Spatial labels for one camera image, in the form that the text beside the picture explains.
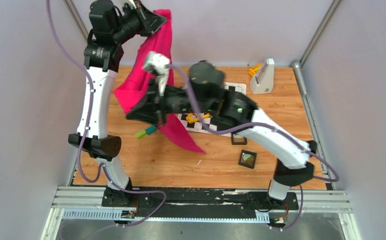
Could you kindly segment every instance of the gray wall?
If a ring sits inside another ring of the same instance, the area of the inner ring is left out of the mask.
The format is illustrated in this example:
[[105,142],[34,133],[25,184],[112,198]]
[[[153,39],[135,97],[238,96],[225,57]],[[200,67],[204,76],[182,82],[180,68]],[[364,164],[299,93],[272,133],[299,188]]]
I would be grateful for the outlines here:
[[362,238],[386,239],[386,1],[343,1],[304,73]]
[[[61,0],[52,1],[63,44],[85,42]],[[82,111],[83,74],[53,42],[45,1],[0,0],[0,240],[39,239],[58,184],[73,164],[68,133]]]
[[[73,0],[87,29],[91,0]],[[332,0],[143,0],[150,10],[171,9],[176,64],[206,59],[245,66],[264,58],[289,65],[300,58]],[[113,2],[121,6],[119,0]],[[144,39],[125,43],[121,63],[131,65]]]

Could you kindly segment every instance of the wooden tabletop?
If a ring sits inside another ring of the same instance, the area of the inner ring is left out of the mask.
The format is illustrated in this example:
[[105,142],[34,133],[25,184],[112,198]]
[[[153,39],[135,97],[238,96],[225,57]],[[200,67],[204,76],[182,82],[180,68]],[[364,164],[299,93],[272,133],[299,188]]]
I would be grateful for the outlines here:
[[[253,95],[249,87],[247,67],[220,67],[225,72],[225,82],[247,85],[247,96],[285,130],[304,141],[311,140],[311,132],[296,84],[293,70],[289,67],[275,68],[274,89],[269,94]],[[123,83],[131,67],[120,67],[113,88]],[[182,80],[175,73],[175,85]],[[137,139],[135,133],[149,125],[126,120],[115,95],[110,97],[108,129],[110,135],[122,138],[121,161],[134,186],[195,187],[195,188],[238,188],[266,189],[271,180],[276,158],[253,141],[247,145],[231,145],[231,139],[206,133],[190,132],[196,143],[206,151],[194,153],[183,150],[157,131],[150,136]],[[257,153],[254,169],[238,165],[241,150]],[[98,163],[88,154],[83,154],[82,167],[93,179]],[[321,167],[315,158],[315,175],[322,176]],[[74,185],[87,184],[80,174],[75,174]],[[102,174],[97,185],[106,185]],[[325,183],[313,179],[303,184],[304,189],[326,189]]]

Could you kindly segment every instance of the checkerboard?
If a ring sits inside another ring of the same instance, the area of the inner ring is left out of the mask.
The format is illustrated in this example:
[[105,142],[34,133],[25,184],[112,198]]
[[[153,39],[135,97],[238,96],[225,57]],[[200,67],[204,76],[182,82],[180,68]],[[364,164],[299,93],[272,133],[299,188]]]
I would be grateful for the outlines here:
[[[246,91],[247,91],[246,85],[244,83],[226,82],[224,88],[231,90],[231,91],[240,92],[244,95],[246,95]],[[178,119],[180,119],[181,123],[184,125],[185,129],[187,129],[187,131],[209,134],[208,131],[203,129],[201,122],[197,121],[194,123],[188,123],[187,119],[186,119],[187,116],[188,116],[188,114],[186,114],[186,113],[178,114],[178,116],[177,116]],[[218,130],[218,126],[213,122],[213,119],[211,117],[205,118],[203,120],[204,120],[205,124],[207,124],[209,126],[210,129],[215,130],[215,131]],[[231,133],[227,133],[227,134],[224,134],[222,136],[230,137]],[[238,136],[236,134],[234,135],[234,137],[235,138],[242,138],[241,136]]]

